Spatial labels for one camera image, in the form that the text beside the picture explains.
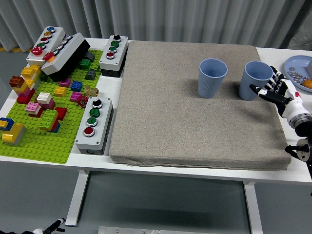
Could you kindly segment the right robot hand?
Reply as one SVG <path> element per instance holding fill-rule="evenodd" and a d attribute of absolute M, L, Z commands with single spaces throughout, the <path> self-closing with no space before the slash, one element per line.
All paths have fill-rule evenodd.
<path fill-rule="evenodd" d="M 308 111 L 303 107 L 303 101 L 293 83 L 273 66 L 273 77 L 268 83 L 260 88 L 254 84 L 250 89 L 260 98 L 276 105 L 281 117 L 288 120 L 295 116 L 306 114 Z"/>

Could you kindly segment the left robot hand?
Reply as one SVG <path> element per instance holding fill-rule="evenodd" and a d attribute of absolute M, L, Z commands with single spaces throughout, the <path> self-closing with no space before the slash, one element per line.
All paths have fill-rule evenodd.
<path fill-rule="evenodd" d="M 53 224 L 51 224 L 46 229 L 35 229 L 32 231 L 33 234 L 52 234 L 53 232 L 61 232 L 64 233 L 65 229 L 60 228 L 60 226 L 66 221 L 65 218 L 60 218 L 56 220 Z"/>

